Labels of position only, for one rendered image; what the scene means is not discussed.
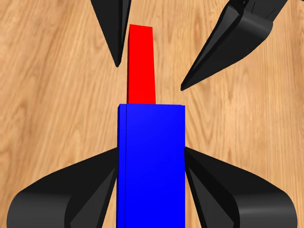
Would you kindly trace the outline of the thin red peg bar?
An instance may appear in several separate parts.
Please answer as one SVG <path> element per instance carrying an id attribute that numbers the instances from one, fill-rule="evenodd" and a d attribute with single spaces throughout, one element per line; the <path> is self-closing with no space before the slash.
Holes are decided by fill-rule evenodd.
<path id="1" fill-rule="evenodd" d="M 152 27 L 129 27 L 127 103 L 156 103 Z"/>

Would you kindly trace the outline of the blue hollow socket block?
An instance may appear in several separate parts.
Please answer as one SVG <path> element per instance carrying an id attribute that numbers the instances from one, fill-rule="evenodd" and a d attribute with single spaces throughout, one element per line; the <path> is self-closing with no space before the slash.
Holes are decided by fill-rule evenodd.
<path id="1" fill-rule="evenodd" d="M 118 106 L 116 228 L 185 228 L 185 107 Z"/>

